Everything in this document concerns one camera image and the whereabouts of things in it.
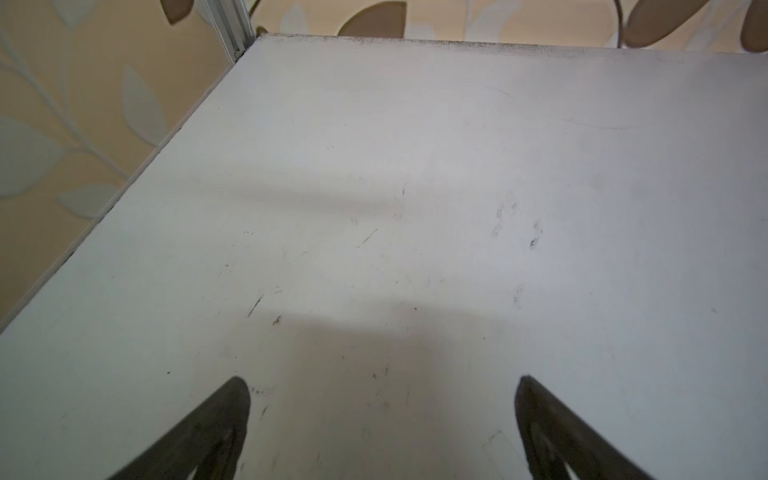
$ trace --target grey leaf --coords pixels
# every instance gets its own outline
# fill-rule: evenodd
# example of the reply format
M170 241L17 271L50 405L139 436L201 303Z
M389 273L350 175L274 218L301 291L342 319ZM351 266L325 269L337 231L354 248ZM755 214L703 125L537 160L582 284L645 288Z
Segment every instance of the grey leaf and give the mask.
M0 197L23 194L42 180L66 149L28 125L0 117Z
M149 144L160 145L168 132L163 110L144 79L128 65L123 71L122 103L131 130Z
M293 33L298 35L308 35L310 26L306 21L306 13L301 8L299 2L294 3L288 12L280 19L279 33Z
M499 41L502 27L517 10L520 9L519 0L497 0L495 3L483 9L469 25L464 33L465 41Z
M88 184L56 197L59 204L75 215L94 218L112 200L118 188L107 184Z
M73 27L85 18L97 0L51 0L58 16L68 27Z
M208 4L205 0L194 0L194 9L197 10L197 14L203 18L208 25L213 25L214 20L211 18Z

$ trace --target table top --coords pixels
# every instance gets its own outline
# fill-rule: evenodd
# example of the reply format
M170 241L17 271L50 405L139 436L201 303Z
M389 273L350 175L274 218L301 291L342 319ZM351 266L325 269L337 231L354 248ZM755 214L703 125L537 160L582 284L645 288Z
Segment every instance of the table top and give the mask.
M106 477L238 375L238 478L526 478L531 374L658 478L759 478L766 80L261 38L0 336L0 477Z

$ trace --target beige wall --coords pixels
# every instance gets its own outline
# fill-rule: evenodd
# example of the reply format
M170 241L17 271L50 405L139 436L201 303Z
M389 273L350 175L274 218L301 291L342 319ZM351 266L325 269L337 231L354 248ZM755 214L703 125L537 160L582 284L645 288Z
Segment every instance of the beige wall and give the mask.
M493 41L536 45L614 47L617 10L613 0L404 0L405 38ZM700 5L697 0L619 0L625 28L654 30L673 15L673 5ZM639 4L653 10L639 22ZM740 34L750 0L710 0L667 35L647 48L742 52ZM366 8L386 8L381 0L260 0L251 20L273 33L337 35L342 25ZM402 31L402 25L392 30ZM768 25L752 35L766 37Z
M4 0L0 40L3 317L229 63L159 0Z

